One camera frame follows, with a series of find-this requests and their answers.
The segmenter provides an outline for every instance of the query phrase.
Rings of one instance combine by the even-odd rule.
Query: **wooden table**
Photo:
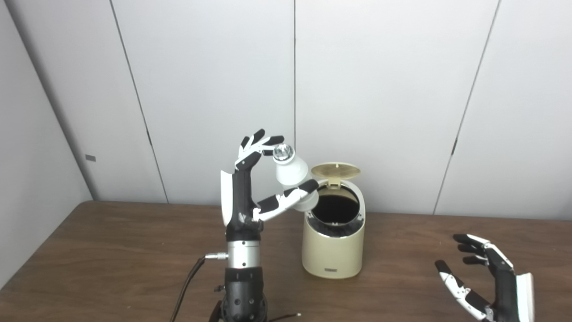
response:
[[[269,317],[306,321],[473,321],[441,282],[444,259],[489,300],[494,281],[467,266],[451,235],[492,240],[517,273],[532,272],[539,322],[572,320],[572,222],[368,214],[362,272],[325,280],[301,265],[302,214],[265,225],[261,246]],[[0,321],[168,321],[189,269],[226,251],[220,208],[150,203],[79,205],[0,291]],[[177,321],[207,321],[224,261],[207,261]]]

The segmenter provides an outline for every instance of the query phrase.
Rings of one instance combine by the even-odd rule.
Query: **trash can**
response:
[[[360,170],[330,162],[312,168],[319,180],[317,205],[304,213],[302,264],[313,275],[348,278],[362,269],[366,207],[362,192],[348,181]]]

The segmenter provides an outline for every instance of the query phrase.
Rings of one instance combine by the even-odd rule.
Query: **black cable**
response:
[[[282,316],[279,316],[279,317],[275,317],[274,319],[270,319],[270,320],[268,320],[268,322],[275,322],[275,321],[278,321],[278,320],[286,319],[287,317],[295,317],[295,316],[300,316],[300,315],[302,315],[302,314],[300,314],[300,313],[286,314],[286,315],[282,315]]]
[[[189,286],[190,281],[193,279],[193,276],[197,273],[198,269],[205,263],[205,257],[201,257],[198,259],[196,264],[190,270],[189,275],[186,277],[185,284],[182,286],[181,293],[179,294],[179,298],[177,300],[177,304],[175,305],[175,310],[173,311],[173,315],[171,316],[170,322],[174,322],[177,318],[178,310],[181,308],[182,298],[185,297],[186,288]]]

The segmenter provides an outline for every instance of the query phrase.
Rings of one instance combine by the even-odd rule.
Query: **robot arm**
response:
[[[469,234],[456,234],[453,239],[460,243],[461,252],[474,254],[463,258],[465,264],[484,265],[495,278],[496,299],[491,304],[466,287],[444,261],[435,262],[441,279],[457,302],[479,321],[534,322],[532,275],[516,275],[509,259],[486,239]]]
[[[261,129],[245,137],[239,147],[232,174],[221,172],[221,205],[226,226],[228,266],[225,270],[226,292],[219,317],[225,322],[266,322],[267,303],[263,294],[263,271],[260,265],[260,233],[263,223],[294,206],[318,188],[310,179],[283,194],[260,201],[252,200],[251,171],[263,155],[272,155],[282,136],[264,138]]]

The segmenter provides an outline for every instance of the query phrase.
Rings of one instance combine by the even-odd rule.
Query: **light bulb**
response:
[[[279,144],[274,148],[272,155],[276,163],[276,179],[282,184],[284,190],[297,187],[312,179],[308,171],[308,165],[302,158],[296,155],[296,151],[291,146]],[[292,208],[298,211],[312,210],[316,207],[318,198],[317,191],[314,191]]]

